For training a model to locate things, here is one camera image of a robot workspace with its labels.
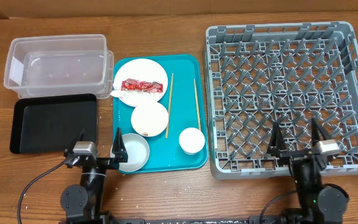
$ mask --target transparent bin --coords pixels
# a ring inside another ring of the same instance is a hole
[[[4,86],[19,98],[92,93],[108,98],[114,58],[101,34],[14,39]]]

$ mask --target dish rack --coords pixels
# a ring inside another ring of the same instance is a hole
[[[358,174],[358,46],[349,23],[209,27],[204,72],[215,178],[290,175],[266,155],[272,124],[289,150],[302,150],[314,116],[342,150],[323,175]]]

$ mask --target white cup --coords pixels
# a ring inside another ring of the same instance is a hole
[[[186,128],[179,135],[179,145],[186,154],[194,155],[204,148],[204,134],[197,128]]]

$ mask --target wooden stick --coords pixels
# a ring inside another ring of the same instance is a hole
[[[172,72],[172,77],[171,77],[171,90],[170,90],[170,92],[169,92],[168,124],[167,124],[167,131],[165,132],[165,138],[168,138],[169,119],[170,119],[170,117],[171,117],[172,86],[173,86],[173,72]]]
[[[196,96],[196,107],[197,107],[198,129],[201,131],[200,111],[198,110],[198,97],[197,97],[196,79],[194,79],[194,93],[195,93],[195,96]]]

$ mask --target blue tray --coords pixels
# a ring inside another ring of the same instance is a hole
[[[158,62],[167,72],[168,88],[160,103],[168,109],[171,75],[173,75],[173,90],[171,102],[171,114],[168,139],[165,132],[155,137],[145,137],[150,146],[150,157],[138,171],[133,173],[160,172],[171,170],[197,169],[202,167],[208,159],[208,144],[195,155],[183,152],[179,145],[180,133],[190,127],[198,128],[197,110],[194,93],[194,81],[196,79],[197,96],[200,108],[201,130],[207,138],[206,121],[204,112],[204,99],[201,87],[200,66],[191,55],[164,55],[153,57],[139,57]],[[124,58],[114,66],[114,76],[125,63],[138,59]],[[117,128],[122,129],[123,134],[136,133],[131,125],[133,107],[125,105],[118,98],[113,99],[113,133]]]

